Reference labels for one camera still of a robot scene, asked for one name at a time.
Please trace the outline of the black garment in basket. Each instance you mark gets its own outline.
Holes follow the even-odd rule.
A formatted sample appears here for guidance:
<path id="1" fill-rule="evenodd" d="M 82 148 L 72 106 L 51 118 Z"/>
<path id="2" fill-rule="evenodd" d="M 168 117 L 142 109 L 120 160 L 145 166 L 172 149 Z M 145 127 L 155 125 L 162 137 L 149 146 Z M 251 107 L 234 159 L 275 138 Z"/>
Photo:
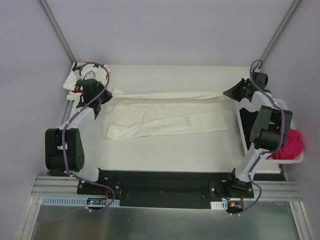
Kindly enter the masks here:
<path id="1" fill-rule="evenodd" d="M 241 119 L 242 130 L 244 134 L 244 140 L 246 144 L 246 149 L 249 150 L 251 146 L 250 134 L 258 115 L 258 111 L 250 112 L 246 108 L 241 108 L 239 110 L 239 115 Z"/>

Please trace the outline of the cream white t shirt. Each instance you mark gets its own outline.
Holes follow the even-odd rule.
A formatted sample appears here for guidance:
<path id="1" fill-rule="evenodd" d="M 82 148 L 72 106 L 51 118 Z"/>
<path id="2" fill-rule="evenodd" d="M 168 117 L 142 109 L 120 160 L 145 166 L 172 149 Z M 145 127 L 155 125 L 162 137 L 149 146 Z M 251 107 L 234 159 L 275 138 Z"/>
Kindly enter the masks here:
<path id="1" fill-rule="evenodd" d="M 125 92 L 112 90 L 102 121 L 105 140 L 192 135 L 226 131 L 223 107 L 214 91 Z"/>

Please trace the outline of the white black patterned folded shirt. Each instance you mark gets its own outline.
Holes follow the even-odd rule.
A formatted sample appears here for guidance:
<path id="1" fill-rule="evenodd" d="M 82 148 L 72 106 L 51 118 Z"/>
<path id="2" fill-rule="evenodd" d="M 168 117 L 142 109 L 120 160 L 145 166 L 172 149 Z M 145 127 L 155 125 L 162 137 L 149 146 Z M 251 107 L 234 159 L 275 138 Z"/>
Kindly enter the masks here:
<path id="1" fill-rule="evenodd" d="M 74 91 L 77 80 L 87 79 L 86 75 L 90 71 L 94 73 L 98 82 L 101 82 L 104 86 L 107 84 L 107 73 L 111 72 L 109 65 L 82 61 L 75 62 L 72 65 L 71 71 L 63 84 L 63 88 L 68 91 Z"/>

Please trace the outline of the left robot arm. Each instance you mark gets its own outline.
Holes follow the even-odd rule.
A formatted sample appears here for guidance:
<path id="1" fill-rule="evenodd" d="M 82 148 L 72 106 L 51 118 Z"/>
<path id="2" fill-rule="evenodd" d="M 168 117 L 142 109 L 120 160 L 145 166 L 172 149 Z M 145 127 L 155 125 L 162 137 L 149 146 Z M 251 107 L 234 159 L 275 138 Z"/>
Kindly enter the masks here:
<path id="1" fill-rule="evenodd" d="M 58 128 L 45 132 L 45 166 L 50 171 L 64 172 L 69 176 L 88 180 L 88 188 L 99 195 L 106 183 L 99 178 L 99 169 L 86 163 L 81 134 L 97 119 L 101 106 L 112 99 L 112 93 L 94 78 L 78 80 L 82 90 L 74 115 Z"/>

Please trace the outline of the right aluminium frame post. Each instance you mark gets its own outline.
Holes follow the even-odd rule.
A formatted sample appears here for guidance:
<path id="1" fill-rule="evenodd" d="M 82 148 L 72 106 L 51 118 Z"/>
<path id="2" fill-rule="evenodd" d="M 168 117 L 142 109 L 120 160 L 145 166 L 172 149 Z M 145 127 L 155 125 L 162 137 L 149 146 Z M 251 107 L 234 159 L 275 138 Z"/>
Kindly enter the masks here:
<path id="1" fill-rule="evenodd" d="M 281 21 L 279 22 L 277 28 L 275 29 L 272 37 L 270 38 L 269 42 L 267 43 L 265 49 L 263 50 L 260 59 L 264 62 L 267 57 L 272 52 L 274 46 L 276 45 L 277 41 L 281 37 L 282 33 L 288 26 L 289 22 L 293 18 L 294 14 L 300 7 L 302 0 L 292 0 L 287 11 L 285 12 L 284 16 L 282 17 Z"/>

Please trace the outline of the pink garment in basket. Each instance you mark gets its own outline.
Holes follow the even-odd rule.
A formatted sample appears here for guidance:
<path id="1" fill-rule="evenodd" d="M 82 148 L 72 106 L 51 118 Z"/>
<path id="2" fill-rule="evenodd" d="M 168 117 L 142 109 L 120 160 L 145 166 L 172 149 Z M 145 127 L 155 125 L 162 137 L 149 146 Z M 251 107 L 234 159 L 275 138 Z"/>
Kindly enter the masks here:
<path id="1" fill-rule="evenodd" d="M 304 150 L 304 143 L 301 134 L 296 129 L 290 129 L 287 140 L 278 152 L 271 154 L 269 159 L 276 160 L 294 160 Z"/>

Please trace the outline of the left aluminium frame post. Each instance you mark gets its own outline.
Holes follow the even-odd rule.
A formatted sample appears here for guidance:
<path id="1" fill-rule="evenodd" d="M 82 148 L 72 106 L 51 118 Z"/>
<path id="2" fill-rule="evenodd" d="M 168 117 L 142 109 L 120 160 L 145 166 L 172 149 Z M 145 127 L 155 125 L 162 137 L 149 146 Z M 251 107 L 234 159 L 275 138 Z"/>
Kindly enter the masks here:
<path id="1" fill-rule="evenodd" d="M 56 20 L 53 11 L 51 10 L 51 7 L 47 0 L 38 0 L 38 3 L 43 10 L 44 15 L 46 16 L 55 36 L 57 37 L 67 59 L 71 64 L 76 62 L 76 58 L 74 57 L 74 54 L 59 26 L 58 21 Z"/>

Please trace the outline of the aluminium frame post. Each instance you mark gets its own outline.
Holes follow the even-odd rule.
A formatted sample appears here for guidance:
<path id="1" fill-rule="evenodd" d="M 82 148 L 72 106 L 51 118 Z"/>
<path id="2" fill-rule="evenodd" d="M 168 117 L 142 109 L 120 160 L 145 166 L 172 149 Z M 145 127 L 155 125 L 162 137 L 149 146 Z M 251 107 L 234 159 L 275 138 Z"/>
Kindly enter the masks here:
<path id="1" fill-rule="evenodd" d="M 272 52 L 274 46 L 276 45 L 277 41 L 281 37 L 282 33 L 288 26 L 289 22 L 293 18 L 294 14 L 300 7 L 302 0 L 292 0 L 287 11 L 285 12 L 284 16 L 282 17 L 281 21 L 279 22 L 277 28 L 275 29 L 272 37 L 270 38 L 269 42 L 267 43 L 265 49 L 263 50 L 260 59 L 264 62 L 267 57 Z"/>
<path id="2" fill-rule="evenodd" d="M 57 37 L 67 59 L 71 64 L 76 62 L 76 58 L 74 57 L 74 54 L 59 26 L 58 21 L 56 20 L 53 11 L 51 10 L 51 7 L 47 0 L 38 0 L 38 3 L 43 10 L 44 15 L 46 16 L 55 36 Z"/>

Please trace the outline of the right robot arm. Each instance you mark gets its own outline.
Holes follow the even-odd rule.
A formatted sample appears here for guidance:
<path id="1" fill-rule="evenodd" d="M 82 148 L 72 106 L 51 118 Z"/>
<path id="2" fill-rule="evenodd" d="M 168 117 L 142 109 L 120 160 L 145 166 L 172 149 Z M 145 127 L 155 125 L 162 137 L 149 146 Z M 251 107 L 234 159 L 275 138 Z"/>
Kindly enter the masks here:
<path id="1" fill-rule="evenodd" d="M 265 91 L 267 83 L 267 74 L 251 72 L 248 79 L 241 79 L 223 92 L 237 102 L 247 99 L 258 110 L 249 135 L 250 148 L 242 162 L 232 170 L 232 181 L 225 184 L 226 194 L 233 198 L 242 193 L 243 185 L 253 180 L 261 163 L 284 147 L 288 138 L 293 113 L 281 108 L 271 93 Z"/>

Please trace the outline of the white plastic laundry basket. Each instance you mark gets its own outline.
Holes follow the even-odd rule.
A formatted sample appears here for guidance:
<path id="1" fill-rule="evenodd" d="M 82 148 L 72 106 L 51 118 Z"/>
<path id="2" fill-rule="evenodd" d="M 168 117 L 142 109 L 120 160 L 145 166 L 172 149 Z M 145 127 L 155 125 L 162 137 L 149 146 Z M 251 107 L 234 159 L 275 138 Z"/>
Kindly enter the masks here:
<path id="1" fill-rule="evenodd" d="M 295 125 L 294 123 L 292 123 L 293 113 L 287 110 L 287 106 L 282 100 L 277 99 L 276 103 L 284 109 L 285 124 L 282 145 L 282 147 L 284 147 L 287 141 L 289 130 L 295 130 Z M 262 152 L 276 150 L 279 145 L 279 141 L 281 140 L 281 112 L 278 109 L 273 109 L 270 106 L 267 106 L 265 103 L 262 106 L 255 107 L 246 99 L 243 99 L 241 102 L 237 102 L 235 104 L 235 107 L 244 153 L 246 154 L 251 147 L 253 147 L 254 150 L 261 150 Z M 242 108 L 245 108 L 250 112 L 258 111 L 257 117 L 250 133 L 251 145 L 249 150 L 247 150 L 246 147 L 241 117 L 239 113 L 240 109 Z M 267 162 L 276 164 L 296 164 L 302 162 L 303 159 L 304 153 L 302 151 L 299 156 L 292 160 L 268 158 Z"/>

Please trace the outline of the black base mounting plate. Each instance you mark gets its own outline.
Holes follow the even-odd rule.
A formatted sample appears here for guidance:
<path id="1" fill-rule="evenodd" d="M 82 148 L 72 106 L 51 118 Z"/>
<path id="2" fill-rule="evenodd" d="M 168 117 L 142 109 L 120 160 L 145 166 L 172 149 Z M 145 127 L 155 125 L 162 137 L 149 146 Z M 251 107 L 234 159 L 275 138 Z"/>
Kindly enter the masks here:
<path id="1" fill-rule="evenodd" d="M 98 185 L 78 183 L 77 194 L 103 196 L 122 207 L 209 209 L 220 200 L 252 199 L 250 182 L 230 173 L 100 170 Z"/>

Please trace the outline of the red white folded shirt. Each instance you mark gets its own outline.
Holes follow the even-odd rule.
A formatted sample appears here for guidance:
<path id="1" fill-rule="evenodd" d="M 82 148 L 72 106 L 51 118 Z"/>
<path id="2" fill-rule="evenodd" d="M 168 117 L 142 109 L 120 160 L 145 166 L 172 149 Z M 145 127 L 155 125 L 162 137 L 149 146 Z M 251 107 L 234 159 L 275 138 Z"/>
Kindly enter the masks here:
<path id="1" fill-rule="evenodd" d="M 75 100 L 79 100 L 81 95 L 83 94 L 84 92 L 83 91 L 74 91 L 74 90 L 71 90 L 68 92 L 67 96 L 66 96 L 66 99 L 68 101 L 75 101 Z"/>

